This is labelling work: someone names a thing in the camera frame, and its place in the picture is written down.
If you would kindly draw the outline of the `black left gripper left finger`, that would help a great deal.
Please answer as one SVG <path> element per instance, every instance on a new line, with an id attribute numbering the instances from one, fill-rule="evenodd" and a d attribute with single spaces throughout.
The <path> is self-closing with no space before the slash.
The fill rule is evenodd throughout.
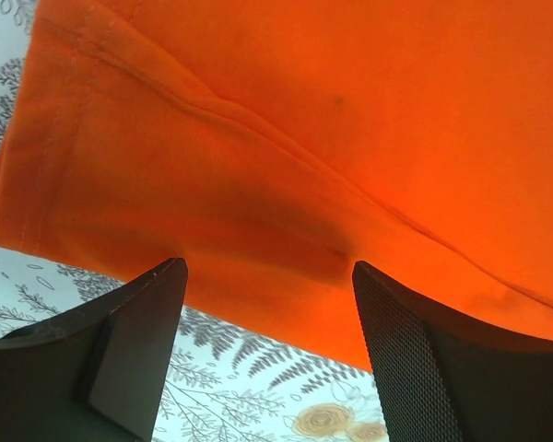
<path id="1" fill-rule="evenodd" d="M 0 441 L 148 441 L 188 270 L 135 280 L 0 338 Z"/>

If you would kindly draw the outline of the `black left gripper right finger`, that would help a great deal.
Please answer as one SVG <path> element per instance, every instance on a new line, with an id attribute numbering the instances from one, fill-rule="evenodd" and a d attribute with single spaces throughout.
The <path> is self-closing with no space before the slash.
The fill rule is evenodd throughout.
<path id="1" fill-rule="evenodd" d="M 352 283 L 391 440 L 553 442 L 553 341 L 474 319 L 366 262 Z"/>

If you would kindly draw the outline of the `orange t shirt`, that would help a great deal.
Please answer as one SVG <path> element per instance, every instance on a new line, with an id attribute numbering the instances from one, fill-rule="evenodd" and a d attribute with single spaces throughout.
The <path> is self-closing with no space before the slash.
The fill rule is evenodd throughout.
<path id="1" fill-rule="evenodd" d="M 0 248 L 362 369 L 358 261 L 553 341 L 553 1 L 41 1 Z"/>

